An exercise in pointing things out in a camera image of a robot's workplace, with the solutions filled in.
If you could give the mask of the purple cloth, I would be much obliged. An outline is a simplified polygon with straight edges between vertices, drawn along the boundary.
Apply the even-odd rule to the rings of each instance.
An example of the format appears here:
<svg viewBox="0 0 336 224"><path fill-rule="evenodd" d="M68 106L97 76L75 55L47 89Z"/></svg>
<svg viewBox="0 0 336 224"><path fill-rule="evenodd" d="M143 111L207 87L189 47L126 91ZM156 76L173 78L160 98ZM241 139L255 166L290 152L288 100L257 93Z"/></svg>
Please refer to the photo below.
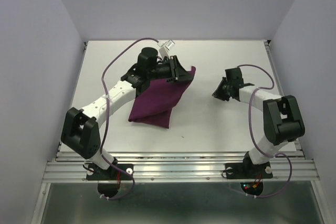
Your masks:
<svg viewBox="0 0 336 224"><path fill-rule="evenodd" d="M172 110L191 85L196 68L192 66L188 74L191 76L189 81L173 83L163 79L152 81L150 87L135 99L128 121L168 129Z"/></svg>

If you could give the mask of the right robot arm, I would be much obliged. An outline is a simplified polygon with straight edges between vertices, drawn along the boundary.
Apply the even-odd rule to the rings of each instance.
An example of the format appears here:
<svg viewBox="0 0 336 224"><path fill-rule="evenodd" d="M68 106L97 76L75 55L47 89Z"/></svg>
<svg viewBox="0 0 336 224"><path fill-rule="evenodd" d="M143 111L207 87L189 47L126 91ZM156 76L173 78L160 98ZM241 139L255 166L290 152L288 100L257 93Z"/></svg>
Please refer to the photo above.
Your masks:
<svg viewBox="0 0 336 224"><path fill-rule="evenodd" d="M305 134L305 125L297 99L292 95L280 96L270 93L275 82L270 74L271 87L257 87L244 81L240 66L226 69L225 76L213 93L222 101L231 98L248 104L248 124L254 147L247 153L247 161L242 163L244 175L253 177L260 172L260 165L278 155L281 148ZM263 113L264 135L256 142L251 122L252 108Z"/></svg>

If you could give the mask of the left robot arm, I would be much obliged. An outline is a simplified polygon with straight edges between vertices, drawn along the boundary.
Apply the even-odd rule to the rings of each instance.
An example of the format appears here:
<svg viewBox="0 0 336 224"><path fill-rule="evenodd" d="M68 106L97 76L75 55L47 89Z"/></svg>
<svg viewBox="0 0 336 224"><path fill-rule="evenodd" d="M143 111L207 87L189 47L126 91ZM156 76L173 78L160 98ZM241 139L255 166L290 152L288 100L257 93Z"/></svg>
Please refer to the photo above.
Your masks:
<svg viewBox="0 0 336 224"><path fill-rule="evenodd" d="M152 81L165 80L170 87L178 87L193 80L192 72L182 67L177 56L160 60L158 54L154 48L143 48L137 62L112 89L81 109L70 108L66 113L61 142L97 165L106 179L116 175L117 160L103 149L101 126L108 126L110 116L144 93Z"/></svg>

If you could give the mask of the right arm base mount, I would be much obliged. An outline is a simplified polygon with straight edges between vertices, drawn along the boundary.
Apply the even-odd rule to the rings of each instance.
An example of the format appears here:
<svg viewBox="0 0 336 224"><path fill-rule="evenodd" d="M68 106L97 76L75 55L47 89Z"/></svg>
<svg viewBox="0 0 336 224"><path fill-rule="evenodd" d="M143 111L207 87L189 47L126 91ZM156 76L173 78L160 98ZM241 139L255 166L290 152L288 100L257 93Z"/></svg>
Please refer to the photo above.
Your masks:
<svg viewBox="0 0 336 224"><path fill-rule="evenodd" d="M241 162L226 163L221 176L226 179L240 179L241 189L248 196L261 196L264 189L263 179L273 178L270 162L253 164L248 152Z"/></svg>

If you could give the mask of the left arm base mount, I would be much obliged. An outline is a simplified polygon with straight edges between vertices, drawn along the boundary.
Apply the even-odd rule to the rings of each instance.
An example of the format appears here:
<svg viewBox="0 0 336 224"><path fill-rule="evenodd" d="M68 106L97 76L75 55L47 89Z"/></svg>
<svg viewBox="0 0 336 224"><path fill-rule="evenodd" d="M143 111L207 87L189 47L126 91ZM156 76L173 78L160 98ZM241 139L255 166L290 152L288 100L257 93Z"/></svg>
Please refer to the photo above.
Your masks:
<svg viewBox="0 0 336 224"><path fill-rule="evenodd" d="M113 165L118 169L109 166L104 170L94 163L85 162L83 164L83 168L87 172L86 180L97 182L99 197L108 201L124 198L135 184L133 164L118 164L115 161Z"/></svg>

